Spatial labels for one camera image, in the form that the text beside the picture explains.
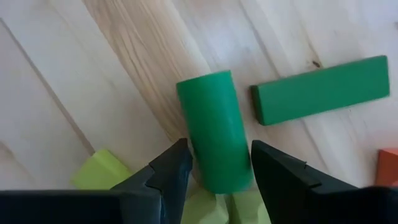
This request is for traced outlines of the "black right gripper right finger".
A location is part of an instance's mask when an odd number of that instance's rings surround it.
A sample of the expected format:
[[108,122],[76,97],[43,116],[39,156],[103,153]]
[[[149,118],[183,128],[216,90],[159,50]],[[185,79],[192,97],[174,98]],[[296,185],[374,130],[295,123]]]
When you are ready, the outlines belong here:
[[358,188],[260,140],[251,145],[272,223],[397,223],[397,188]]

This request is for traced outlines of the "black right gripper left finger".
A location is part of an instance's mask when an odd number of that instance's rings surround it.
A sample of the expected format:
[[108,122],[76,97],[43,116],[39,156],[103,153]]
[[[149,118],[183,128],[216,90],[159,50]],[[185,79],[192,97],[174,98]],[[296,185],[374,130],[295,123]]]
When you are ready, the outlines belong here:
[[1,223],[180,223],[192,160],[181,138],[109,190],[3,190]]

